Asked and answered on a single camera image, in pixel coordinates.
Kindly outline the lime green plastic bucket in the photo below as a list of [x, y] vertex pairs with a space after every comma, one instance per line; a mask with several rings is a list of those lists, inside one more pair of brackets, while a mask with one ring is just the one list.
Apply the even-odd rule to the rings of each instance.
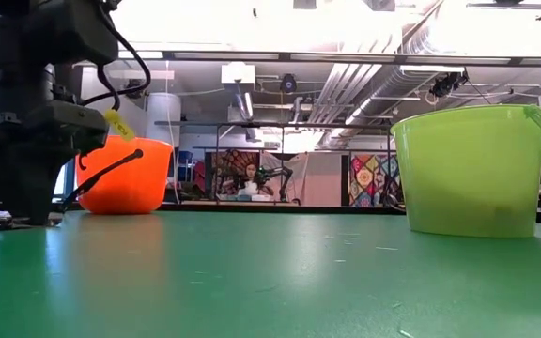
[[541, 107], [475, 105], [391, 128], [410, 229], [531, 238], [541, 177]]

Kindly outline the black metal table frame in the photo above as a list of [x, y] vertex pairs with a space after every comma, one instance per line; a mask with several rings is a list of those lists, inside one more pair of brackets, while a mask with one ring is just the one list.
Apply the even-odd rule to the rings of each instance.
[[[405, 211], [399, 211], [390, 207], [301, 207], [297, 205], [271, 205], [263, 204], [255, 206], [252, 203], [240, 205], [239, 203], [228, 204], [206, 204], [206, 205], [189, 205], [189, 204], [162, 204], [158, 211], [185, 211], [185, 212], [240, 212], [240, 213], [289, 213], [289, 214], [315, 214], [315, 215], [397, 215], [404, 216]], [[536, 222], [541, 223], [541, 211], [536, 212]]]

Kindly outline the long ceiling light rail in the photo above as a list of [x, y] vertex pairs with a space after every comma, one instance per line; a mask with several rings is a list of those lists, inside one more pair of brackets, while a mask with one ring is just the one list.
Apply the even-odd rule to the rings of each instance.
[[541, 68], [541, 56], [471, 56], [443, 54], [344, 54], [324, 52], [139, 51], [144, 60], [437, 65]]

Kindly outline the person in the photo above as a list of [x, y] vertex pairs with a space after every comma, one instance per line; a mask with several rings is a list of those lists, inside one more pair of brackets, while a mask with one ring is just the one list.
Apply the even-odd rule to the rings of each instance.
[[246, 166], [245, 176], [242, 181], [243, 187], [238, 190], [238, 195], [274, 195], [274, 190], [271, 187], [254, 182], [256, 171], [257, 167], [253, 163]]

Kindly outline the white hanging cloth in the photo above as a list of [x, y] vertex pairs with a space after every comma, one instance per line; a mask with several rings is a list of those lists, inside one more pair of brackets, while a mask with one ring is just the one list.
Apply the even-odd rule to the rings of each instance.
[[273, 191], [273, 199], [280, 201], [280, 189], [282, 183], [286, 181], [286, 200], [301, 199], [308, 165], [308, 155], [305, 153], [289, 154], [287, 155], [289, 158], [284, 160], [280, 160], [278, 156], [279, 153], [263, 152], [260, 157], [260, 165], [264, 169], [273, 169], [283, 165], [292, 171], [292, 176], [288, 180], [286, 180], [284, 175], [273, 177], [265, 186]]

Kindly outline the colourful patchwork tapestry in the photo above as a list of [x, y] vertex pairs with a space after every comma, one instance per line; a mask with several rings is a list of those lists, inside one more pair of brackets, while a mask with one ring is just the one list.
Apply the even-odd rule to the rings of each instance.
[[351, 207], [381, 207], [385, 189], [394, 193], [399, 187], [396, 155], [355, 153], [350, 157], [348, 178]]

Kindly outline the white cylindrical tank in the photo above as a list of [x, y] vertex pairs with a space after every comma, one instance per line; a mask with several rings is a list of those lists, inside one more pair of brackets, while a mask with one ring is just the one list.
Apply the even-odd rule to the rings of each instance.
[[179, 146], [180, 97], [172, 93], [151, 93], [147, 97], [147, 130], [146, 138], [166, 142], [171, 146]]

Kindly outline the brown mandala tapestry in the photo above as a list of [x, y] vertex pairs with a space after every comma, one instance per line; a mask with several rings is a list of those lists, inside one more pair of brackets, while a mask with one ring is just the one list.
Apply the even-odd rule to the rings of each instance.
[[235, 195], [237, 181], [251, 176], [260, 164], [260, 153], [229, 148], [205, 154], [205, 187], [210, 194]]

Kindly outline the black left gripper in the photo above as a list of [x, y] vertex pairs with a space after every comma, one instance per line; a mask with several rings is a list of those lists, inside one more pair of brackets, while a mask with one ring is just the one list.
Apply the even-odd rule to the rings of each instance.
[[[109, 124], [102, 113], [74, 103], [52, 100], [25, 115], [0, 113], [0, 146], [61, 146], [73, 154], [35, 154], [33, 225], [46, 225], [54, 188], [63, 166], [75, 155], [103, 148]], [[0, 202], [13, 218], [31, 219], [27, 166], [19, 158], [0, 157]]]

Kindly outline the white ceiling box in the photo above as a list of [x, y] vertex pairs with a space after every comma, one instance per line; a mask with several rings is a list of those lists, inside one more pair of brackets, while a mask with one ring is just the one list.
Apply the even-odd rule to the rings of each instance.
[[255, 82], [255, 66], [243, 62], [230, 62], [221, 66], [221, 83], [253, 84]]

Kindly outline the green table mat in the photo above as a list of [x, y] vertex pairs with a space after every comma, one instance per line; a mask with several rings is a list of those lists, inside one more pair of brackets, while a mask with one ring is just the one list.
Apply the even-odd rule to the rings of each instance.
[[402, 216], [71, 212], [0, 232], [0, 338], [541, 338], [532, 238]]

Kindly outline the pale pink panel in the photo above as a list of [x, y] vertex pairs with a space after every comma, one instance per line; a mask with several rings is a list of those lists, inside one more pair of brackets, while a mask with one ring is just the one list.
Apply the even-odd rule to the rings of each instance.
[[309, 154], [302, 203], [307, 207], [341, 206], [340, 154]]

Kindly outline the silver ventilation duct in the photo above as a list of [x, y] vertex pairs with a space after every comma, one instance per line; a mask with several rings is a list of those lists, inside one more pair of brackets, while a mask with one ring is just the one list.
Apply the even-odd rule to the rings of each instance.
[[[428, 29], [425, 27], [406, 36], [400, 33], [382, 35], [357, 47], [348, 45], [344, 50], [359, 53], [433, 54], [435, 50], [427, 39]], [[384, 114], [435, 76], [434, 72], [402, 70], [398, 65], [336, 64], [308, 121], [331, 124], [344, 112], [352, 117], [358, 108], [368, 114]]]

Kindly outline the orange plastic halloween bucket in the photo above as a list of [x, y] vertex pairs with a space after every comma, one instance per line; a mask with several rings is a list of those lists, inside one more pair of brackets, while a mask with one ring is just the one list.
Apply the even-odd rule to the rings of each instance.
[[94, 214], [147, 214], [164, 199], [173, 147], [163, 141], [111, 135], [105, 146], [76, 157], [77, 187], [62, 202]]

